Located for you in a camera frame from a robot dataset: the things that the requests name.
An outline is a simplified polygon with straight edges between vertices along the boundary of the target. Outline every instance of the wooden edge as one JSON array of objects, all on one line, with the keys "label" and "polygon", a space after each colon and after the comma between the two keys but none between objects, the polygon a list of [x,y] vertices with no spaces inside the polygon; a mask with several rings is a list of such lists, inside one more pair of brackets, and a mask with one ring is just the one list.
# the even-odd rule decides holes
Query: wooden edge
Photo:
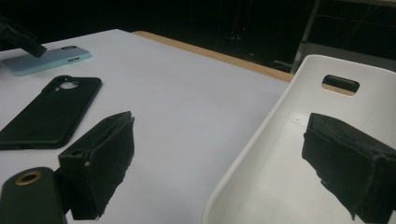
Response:
[{"label": "wooden edge", "polygon": [[337,93],[341,93],[341,94],[344,94],[344,95],[347,95],[347,96],[353,96],[356,93],[354,91],[347,91],[347,90],[344,90],[344,89],[341,89],[341,88],[338,88],[338,87],[334,87],[334,86],[331,86],[331,85],[328,85],[328,84],[323,84],[322,83],[321,86],[325,90],[335,91]]},{"label": "wooden edge", "polygon": [[139,35],[142,37],[145,37],[147,39],[151,39],[166,45],[170,45],[172,47],[176,47],[179,49],[184,49],[193,53],[197,53],[197,54],[201,54],[204,55],[206,57],[212,58],[212,59],[216,59],[225,63],[230,63],[239,67],[243,67],[246,68],[247,70],[253,71],[253,72],[257,72],[263,75],[266,75],[268,77],[274,77],[286,82],[291,82],[291,80],[293,79],[293,75],[289,74],[289,73],[285,73],[273,68],[269,68],[266,66],[262,66],[256,63],[251,63],[245,60],[241,60],[241,59],[237,59],[235,57],[232,56],[228,56],[222,53],[218,53],[215,52],[213,50],[209,50],[209,49],[203,49],[200,47],[196,47],[194,45],[190,45],[190,44],[186,44],[174,39],[170,39],[167,37],[163,37],[160,35],[155,35],[152,33],[148,33],[145,31],[135,31],[133,32],[134,35]]}]

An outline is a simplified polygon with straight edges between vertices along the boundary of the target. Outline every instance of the black phone case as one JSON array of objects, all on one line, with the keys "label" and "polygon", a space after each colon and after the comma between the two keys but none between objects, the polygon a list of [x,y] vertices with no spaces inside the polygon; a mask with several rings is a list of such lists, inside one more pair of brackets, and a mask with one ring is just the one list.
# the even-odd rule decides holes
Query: black phone case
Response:
[{"label": "black phone case", "polygon": [[0,132],[0,149],[54,149],[63,147],[99,91],[97,77],[54,78],[22,112]]}]

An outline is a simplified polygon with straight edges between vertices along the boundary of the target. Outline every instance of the dark background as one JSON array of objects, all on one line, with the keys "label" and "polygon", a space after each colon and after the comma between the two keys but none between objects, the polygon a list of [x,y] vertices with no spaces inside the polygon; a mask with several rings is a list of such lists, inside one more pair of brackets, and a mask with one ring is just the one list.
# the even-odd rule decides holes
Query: dark background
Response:
[{"label": "dark background", "polygon": [[[0,0],[40,43],[147,31],[289,71],[314,0]],[[323,1],[310,41],[396,60],[396,10]],[[0,42],[0,50],[12,46]]]}]

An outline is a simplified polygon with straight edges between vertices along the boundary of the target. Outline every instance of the handle cutout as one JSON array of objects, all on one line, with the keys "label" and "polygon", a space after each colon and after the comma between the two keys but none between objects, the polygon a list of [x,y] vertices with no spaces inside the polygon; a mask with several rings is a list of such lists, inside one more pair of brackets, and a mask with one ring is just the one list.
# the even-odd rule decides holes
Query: handle cutout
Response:
[{"label": "handle cutout", "polygon": [[323,78],[321,83],[323,89],[335,91],[347,96],[355,95],[360,85],[361,84],[357,81],[333,75],[327,75],[325,78]]}]

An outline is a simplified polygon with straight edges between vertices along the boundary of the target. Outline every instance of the white plastic tray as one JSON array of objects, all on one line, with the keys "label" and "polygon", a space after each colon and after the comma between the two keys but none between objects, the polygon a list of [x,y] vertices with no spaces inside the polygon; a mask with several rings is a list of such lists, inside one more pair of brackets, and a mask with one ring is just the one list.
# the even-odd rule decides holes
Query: white plastic tray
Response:
[{"label": "white plastic tray", "polygon": [[[327,75],[358,81],[353,96],[322,88]],[[285,93],[206,203],[204,224],[362,223],[302,159],[309,115],[328,115],[396,148],[396,74],[308,56]],[[391,218],[389,223],[396,223]]]}]

